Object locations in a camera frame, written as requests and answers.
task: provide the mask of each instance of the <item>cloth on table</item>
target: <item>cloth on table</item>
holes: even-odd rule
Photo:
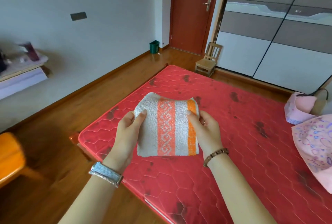
[[[140,128],[137,155],[188,156],[199,153],[196,132],[188,121],[190,110],[199,117],[196,101],[172,100],[148,93],[135,108],[135,118],[144,109],[147,116]]]

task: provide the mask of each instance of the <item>floor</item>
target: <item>floor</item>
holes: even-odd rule
[[[176,49],[164,50],[160,55],[146,55],[15,130],[28,164],[54,183],[41,184],[19,177],[1,188],[0,223],[57,223],[86,184],[92,165],[68,137],[84,129],[146,82],[165,63],[193,71],[199,59],[199,55]],[[217,71],[212,78],[278,101],[287,100],[285,95],[232,80]],[[120,186],[103,223],[161,224],[164,221],[124,186]]]

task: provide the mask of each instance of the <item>person's left hand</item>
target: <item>person's left hand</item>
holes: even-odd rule
[[[139,128],[146,118],[142,111],[135,119],[134,112],[128,112],[118,123],[117,134],[112,150],[103,160],[103,164],[122,174],[130,164],[132,153],[139,137]]]

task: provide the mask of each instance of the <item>mattress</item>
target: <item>mattress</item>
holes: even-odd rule
[[[222,143],[278,223],[330,223],[332,196],[294,146],[284,103],[170,65],[79,135],[96,159],[111,150],[120,119],[149,92],[176,100],[194,97],[219,123]],[[170,223],[233,223],[202,151],[196,156],[137,156],[123,184]]]

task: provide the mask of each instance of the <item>wardrobe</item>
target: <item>wardrobe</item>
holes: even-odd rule
[[[217,66],[311,93],[332,75],[332,0],[227,0]]]

